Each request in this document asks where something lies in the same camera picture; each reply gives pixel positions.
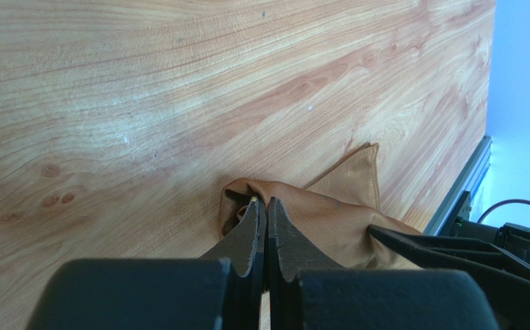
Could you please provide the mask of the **brown satin napkin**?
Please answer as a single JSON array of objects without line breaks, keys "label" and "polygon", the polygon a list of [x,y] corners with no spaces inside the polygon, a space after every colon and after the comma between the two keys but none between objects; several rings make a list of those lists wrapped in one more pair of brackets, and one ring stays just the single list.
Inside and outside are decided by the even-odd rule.
[{"label": "brown satin napkin", "polygon": [[219,233],[227,235],[242,219],[253,196],[273,197],[313,244],[347,268],[419,270],[419,266],[374,239],[376,225],[404,234],[420,232],[381,213],[377,181],[378,144],[366,144],[307,188],[280,181],[240,178],[226,185],[219,206]]}]

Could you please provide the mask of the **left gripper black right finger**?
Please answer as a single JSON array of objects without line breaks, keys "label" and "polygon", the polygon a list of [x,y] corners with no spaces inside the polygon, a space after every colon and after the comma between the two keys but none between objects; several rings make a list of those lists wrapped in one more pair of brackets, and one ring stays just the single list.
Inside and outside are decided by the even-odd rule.
[{"label": "left gripper black right finger", "polygon": [[482,289],[457,270],[355,270],[329,258],[291,222],[267,211],[273,329],[497,329]]}]

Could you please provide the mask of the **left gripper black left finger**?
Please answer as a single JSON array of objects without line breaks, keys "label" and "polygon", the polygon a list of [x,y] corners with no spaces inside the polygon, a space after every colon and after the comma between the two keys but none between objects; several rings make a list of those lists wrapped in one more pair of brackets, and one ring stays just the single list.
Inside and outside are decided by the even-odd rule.
[{"label": "left gripper black left finger", "polygon": [[199,258],[83,258],[47,283],[28,329],[257,329],[266,215],[242,220]]}]

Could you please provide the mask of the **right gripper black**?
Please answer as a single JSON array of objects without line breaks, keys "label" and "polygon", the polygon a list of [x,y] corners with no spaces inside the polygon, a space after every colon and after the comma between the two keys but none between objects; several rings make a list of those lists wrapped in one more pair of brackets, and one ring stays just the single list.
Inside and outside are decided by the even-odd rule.
[{"label": "right gripper black", "polygon": [[404,234],[378,225],[368,231],[419,267],[467,272],[498,316],[514,329],[530,329],[530,228],[458,219],[456,235],[465,238]]}]

